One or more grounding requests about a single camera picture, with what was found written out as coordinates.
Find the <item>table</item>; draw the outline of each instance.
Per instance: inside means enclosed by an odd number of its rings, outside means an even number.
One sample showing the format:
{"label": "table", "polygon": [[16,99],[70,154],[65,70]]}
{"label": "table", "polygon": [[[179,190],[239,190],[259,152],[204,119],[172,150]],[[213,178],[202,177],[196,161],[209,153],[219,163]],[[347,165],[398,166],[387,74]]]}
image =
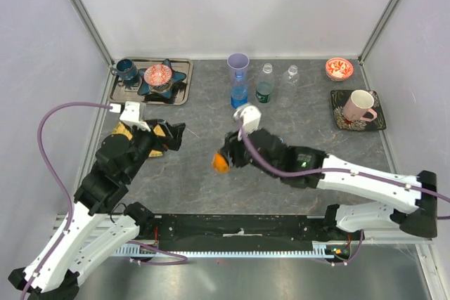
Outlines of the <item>table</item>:
{"label": "table", "polygon": [[[356,60],[353,76],[342,82],[329,80],[325,60],[252,60],[248,71],[249,99],[255,103],[255,77],[270,62],[277,81],[290,65],[300,74],[297,97],[280,109],[274,101],[262,108],[260,126],[290,145],[324,150],[346,161],[389,171],[378,132],[343,131],[336,127],[330,108],[332,89],[364,89]],[[186,123],[178,152],[151,158],[129,186],[123,202],[139,201],[153,212],[227,214],[324,214],[329,204],[358,204],[361,197],[347,193],[295,189],[247,166],[218,174],[211,167],[214,153],[225,135],[236,130],[230,104],[230,78],[225,60],[194,61],[191,90],[182,106],[148,105],[144,117]],[[117,124],[108,113],[100,140]]]}

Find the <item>orange object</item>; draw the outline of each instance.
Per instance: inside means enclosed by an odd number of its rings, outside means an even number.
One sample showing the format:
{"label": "orange object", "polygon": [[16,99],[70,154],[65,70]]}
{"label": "orange object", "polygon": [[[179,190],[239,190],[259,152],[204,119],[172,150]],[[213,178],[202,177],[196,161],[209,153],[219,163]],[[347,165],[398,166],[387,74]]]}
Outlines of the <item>orange object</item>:
{"label": "orange object", "polygon": [[228,162],[218,152],[216,152],[216,154],[214,155],[214,159],[212,160],[212,167],[215,171],[221,174],[226,174],[228,171],[230,171]]}
{"label": "orange object", "polygon": [[166,65],[153,65],[149,67],[143,79],[152,87],[164,86],[172,78],[172,70]]}

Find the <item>black square plate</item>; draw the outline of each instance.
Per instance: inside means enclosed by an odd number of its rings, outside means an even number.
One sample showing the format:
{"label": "black square plate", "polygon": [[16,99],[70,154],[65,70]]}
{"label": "black square plate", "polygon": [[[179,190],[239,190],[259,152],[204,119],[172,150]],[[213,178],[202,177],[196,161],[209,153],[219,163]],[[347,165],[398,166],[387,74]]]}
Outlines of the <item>black square plate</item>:
{"label": "black square plate", "polygon": [[386,119],[381,109],[380,98],[376,91],[368,91],[375,101],[372,109],[377,112],[377,118],[372,122],[365,121],[349,121],[347,120],[342,111],[345,103],[351,96],[354,90],[335,90],[331,91],[331,107],[333,109],[333,116],[336,121],[336,125],[339,129],[355,130],[355,131],[377,131],[386,129]]}

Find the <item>clear plastic bottle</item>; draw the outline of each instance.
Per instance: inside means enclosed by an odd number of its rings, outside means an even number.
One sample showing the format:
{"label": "clear plastic bottle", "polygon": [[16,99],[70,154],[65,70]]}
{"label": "clear plastic bottle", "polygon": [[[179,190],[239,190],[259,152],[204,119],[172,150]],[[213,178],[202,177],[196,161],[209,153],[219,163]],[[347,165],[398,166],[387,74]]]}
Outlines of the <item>clear plastic bottle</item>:
{"label": "clear plastic bottle", "polygon": [[281,77],[280,90],[278,92],[278,104],[287,108],[292,105],[297,92],[300,76],[296,65],[292,65]]}
{"label": "clear plastic bottle", "polygon": [[267,104],[274,94],[274,74],[272,73],[272,65],[266,63],[257,78],[256,99],[258,103]]}
{"label": "clear plastic bottle", "polygon": [[236,71],[231,84],[231,107],[237,108],[248,102],[248,83],[244,73]]}

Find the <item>decorative plate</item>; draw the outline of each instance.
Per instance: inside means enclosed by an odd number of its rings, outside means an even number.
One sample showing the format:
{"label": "decorative plate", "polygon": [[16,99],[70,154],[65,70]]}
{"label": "decorative plate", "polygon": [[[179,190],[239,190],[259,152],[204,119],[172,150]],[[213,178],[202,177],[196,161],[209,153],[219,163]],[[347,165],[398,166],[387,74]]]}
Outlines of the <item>decorative plate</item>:
{"label": "decorative plate", "polygon": [[172,69],[166,65],[153,65],[146,70],[143,79],[154,88],[166,86],[172,79]]}
{"label": "decorative plate", "polygon": [[342,58],[332,58],[325,64],[327,75],[336,81],[348,79],[353,74],[353,65]]}
{"label": "decorative plate", "polygon": [[[152,81],[152,72],[159,72],[160,70],[165,71],[167,69],[166,67],[169,68],[171,72],[170,80],[167,83],[159,86],[151,86],[146,81],[146,75],[148,80]],[[146,97],[144,102],[153,101],[172,104],[174,102],[174,99],[176,98],[176,95],[178,95],[178,92],[186,88],[186,84],[183,81],[187,78],[187,75],[185,73],[177,72],[176,70],[174,70],[169,59],[165,59],[160,65],[150,66],[149,68],[141,68],[140,70],[138,70],[138,74],[143,79],[141,81],[142,84],[138,90],[138,95]],[[155,83],[162,83],[163,81],[164,79],[157,79],[155,80]]]}
{"label": "decorative plate", "polygon": [[368,91],[373,96],[372,109],[377,112],[377,118],[372,122],[366,121],[349,121],[342,113],[345,103],[347,103],[353,90],[334,90],[331,91],[331,107],[333,108],[333,116],[339,129],[355,130],[355,131],[377,131],[386,129],[386,119],[381,109],[380,98],[376,91]]}

